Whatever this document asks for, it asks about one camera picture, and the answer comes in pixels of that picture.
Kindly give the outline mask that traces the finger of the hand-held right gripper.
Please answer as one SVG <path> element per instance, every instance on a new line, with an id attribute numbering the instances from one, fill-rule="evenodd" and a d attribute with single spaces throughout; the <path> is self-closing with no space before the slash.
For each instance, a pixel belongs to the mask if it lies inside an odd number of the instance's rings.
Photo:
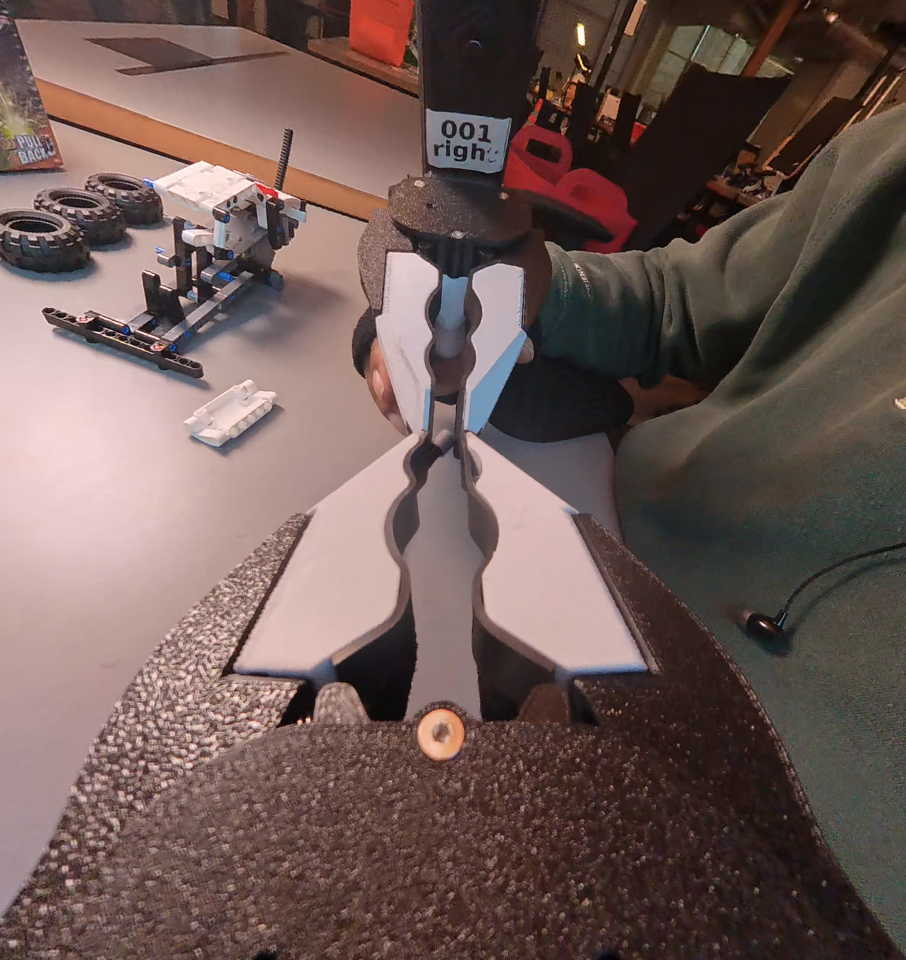
<path id="1" fill-rule="evenodd" d="M 428 359 L 434 334 L 429 307 L 438 289 L 439 270 L 434 264 L 414 252 L 387 255 L 377 334 L 399 412 L 413 433 L 432 432 L 433 379 Z"/>
<path id="2" fill-rule="evenodd" d="M 469 291 L 479 321 L 467 338 L 468 372 L 460 390 L 460 429 L 479 434 L 512 373 L 523 344 L 524 271 L 507 263 L 474 270 Z"/>

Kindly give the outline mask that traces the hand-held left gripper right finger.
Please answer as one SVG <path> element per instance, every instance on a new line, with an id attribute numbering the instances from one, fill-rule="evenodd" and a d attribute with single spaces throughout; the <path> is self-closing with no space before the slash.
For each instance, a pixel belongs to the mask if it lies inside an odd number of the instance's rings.
<path id="1" fill-rule="evenodd" d="M 574 508 L 475 435 L 460 456 L 484 629 L 558 679 L 646 671 Z"/>

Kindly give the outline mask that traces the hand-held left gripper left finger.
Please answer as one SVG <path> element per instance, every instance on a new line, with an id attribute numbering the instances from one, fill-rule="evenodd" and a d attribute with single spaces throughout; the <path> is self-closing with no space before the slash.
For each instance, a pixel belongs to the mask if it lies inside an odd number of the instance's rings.
<path id="1" fill-rule="evenodd" d="M 411 600 L 403 552 L 419 526 L 431 463 L 411 434 L 322 499 L 234 662 L 239 674 L 332 676 L 393 627 Z"/>

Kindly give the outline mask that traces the white toy brick truck model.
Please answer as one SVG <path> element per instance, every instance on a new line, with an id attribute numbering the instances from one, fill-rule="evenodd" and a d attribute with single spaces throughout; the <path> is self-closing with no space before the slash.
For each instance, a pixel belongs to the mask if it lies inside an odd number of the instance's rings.
<path id="1" fill-rule="evenodd" d="M 43 310 L 53 327 L 86 342 L 127 354 L 160 370 L 201 379 L 201 364 L 188 357 L 195 338 L 225 318 L 233 302 L 255 283 L 284 288 L 273 268 L 276 252 L 288 246 L 307 219 L 306 203 L 283 191 L 293 130 L 284 132 L 274 184 L 205 161 L 195 162 L 144 185 L 161 200 L 178 203 L 211 221 L 172 220 L 172 248 L 159 247 L 157 260 L 175 270 L 175 285 L 157 273 L 142 274 L 145 310 L 128 320 L 95 310 L 80 315 Z"/>

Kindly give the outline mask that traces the person's right forearm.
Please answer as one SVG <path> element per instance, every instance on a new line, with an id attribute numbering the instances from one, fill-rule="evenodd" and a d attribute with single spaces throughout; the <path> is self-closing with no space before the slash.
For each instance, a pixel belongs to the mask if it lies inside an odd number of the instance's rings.
<path id="1" fill-rule="evenodd" d="M 738 235 L 719 226 L 696 244 L 592 254 L 546 243 L 548 294 L 532 325 L 536 357 L 563 359 L 644 387 L 665 376 L 715 387 L 749 341 L 724 293 Z"/>

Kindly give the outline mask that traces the grey desk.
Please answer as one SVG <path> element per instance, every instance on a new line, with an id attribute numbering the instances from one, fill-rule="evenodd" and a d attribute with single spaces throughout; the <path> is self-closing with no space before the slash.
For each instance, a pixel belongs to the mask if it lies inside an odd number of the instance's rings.
<path id="1" fill-rule="evenodd" d="M 0 175 L 0 209 L 88 174 L 178 161 L 61 123 L 59 172 Z M 191 355 L 196 381 L 78 340 L 47 306 L 139 313 L 169 225 L 89 270 L 0 261 L 0 917 L 51 838 L 113 706 L 165 634 L 290 515 L 398 441 L 350 355 L 363 224 L 312 208 L 277 265 Z M 220 448 L 184 421 L 251 379 L 271 411 Z"/>

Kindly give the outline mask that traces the person's right hand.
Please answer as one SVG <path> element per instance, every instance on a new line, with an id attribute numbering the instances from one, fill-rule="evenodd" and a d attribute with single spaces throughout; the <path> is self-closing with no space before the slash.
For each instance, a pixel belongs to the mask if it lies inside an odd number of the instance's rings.
<path id="1" fill-rule="evenodd" d="M 378 339 L 374 339 L 370 345 L 363 376 L 382 416 L 402 435 L 409 435 L 411 428 L 401 415 Z"/>

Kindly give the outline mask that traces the orange plastic crate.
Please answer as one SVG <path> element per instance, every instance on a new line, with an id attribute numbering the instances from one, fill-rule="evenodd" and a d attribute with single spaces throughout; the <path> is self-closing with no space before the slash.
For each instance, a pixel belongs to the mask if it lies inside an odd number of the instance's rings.
<path id="1" fill-rule="evenodd" d="M 379 63 L 400 67 L 413 15 L 413 1 L 351 1 L 351 49 Z"/>

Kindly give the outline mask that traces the white brick panel piece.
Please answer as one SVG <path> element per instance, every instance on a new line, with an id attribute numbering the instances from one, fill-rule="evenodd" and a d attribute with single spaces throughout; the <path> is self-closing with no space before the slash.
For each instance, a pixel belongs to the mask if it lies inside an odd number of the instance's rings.
<path id="1" fill-rule="evenodd" d="M 268 414 L 277 401 L 272 390 L 260 390 L 247 379 L 197 409 L 184 421 L 194 439 L 221 448 Z"/>

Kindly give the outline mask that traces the black partition panel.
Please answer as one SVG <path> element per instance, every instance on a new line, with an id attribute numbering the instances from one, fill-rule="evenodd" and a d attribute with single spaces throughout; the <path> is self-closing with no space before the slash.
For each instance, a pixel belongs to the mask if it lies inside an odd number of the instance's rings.
<path id="1" fill-rule="evenodd" d="M 651 246 L 736 157 L 789 83 L 689 66 L 624 162 L 620 185 L 636 221 L 625 250 Z"/>

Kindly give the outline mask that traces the person's green sweater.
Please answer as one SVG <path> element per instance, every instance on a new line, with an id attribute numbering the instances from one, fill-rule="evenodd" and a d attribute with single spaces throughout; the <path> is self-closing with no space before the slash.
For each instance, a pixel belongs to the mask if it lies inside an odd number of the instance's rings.
<path id="1" fill-rule="evenodd" d="M 627 545 L 723 642 L 829 845 L 906 954 L 906 104 L 855 126 L 795 190 L 724 225 L 746 350 L 699 405 L 616 462 Z"/>

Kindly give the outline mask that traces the black toy tyre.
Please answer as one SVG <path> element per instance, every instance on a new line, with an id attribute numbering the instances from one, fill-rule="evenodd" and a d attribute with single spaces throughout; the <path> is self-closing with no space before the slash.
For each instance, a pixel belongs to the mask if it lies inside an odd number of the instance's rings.
<path id="1" fill-rule="evenodd" d="M 65 273 L 91 263 L 81 230 L 66 218 L 36 209 L 0 210 L 0 258 L 37 273 Z"/>
<path id="2" fill-rule="evenodd" d="M 34 198 L 34 207 L 70 221 L 92 246 L 116 244 L 126 236 L 123 211 L 95 191 L 70 187 L 42 190 Z"/>
<path id="3" fill-rule="evenodd" d="M 85 188 L 115 204 L 129 225 L 151 226 L 164 222 L 160 196 L 138 177 L 110 172 L 91 174 Z"/>

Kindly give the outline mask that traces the toy set cardboard box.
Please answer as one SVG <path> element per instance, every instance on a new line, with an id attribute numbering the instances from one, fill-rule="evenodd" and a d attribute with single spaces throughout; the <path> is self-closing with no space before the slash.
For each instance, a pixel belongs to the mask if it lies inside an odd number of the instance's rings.
<path id="1" fill-rule="evenodd" d="M 18 26 L 0 2 L 0 173 L 62 165 Z"/>

